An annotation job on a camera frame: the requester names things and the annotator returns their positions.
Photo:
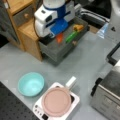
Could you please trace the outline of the blue and white gripper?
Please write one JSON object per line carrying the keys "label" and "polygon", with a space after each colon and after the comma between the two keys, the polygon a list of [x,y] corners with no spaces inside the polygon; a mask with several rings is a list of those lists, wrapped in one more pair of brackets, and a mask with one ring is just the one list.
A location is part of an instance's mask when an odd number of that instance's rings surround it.
{"label": "blue and white gripper", "polygon": [[54,37],[63,32],[75,17],[74,2],[44,1],[34,16],[37,35]]}

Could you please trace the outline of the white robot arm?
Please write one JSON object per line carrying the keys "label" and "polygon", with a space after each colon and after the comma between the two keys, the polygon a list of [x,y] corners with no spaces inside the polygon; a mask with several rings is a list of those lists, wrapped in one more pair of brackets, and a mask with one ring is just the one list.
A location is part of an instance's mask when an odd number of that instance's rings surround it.
{"label": "white robot arm", "polygon": [[35,30],[39,37],[55,37],[68,27],[75,17],[74,2],[70,0],[43,0],[43,4],[34,13]]}

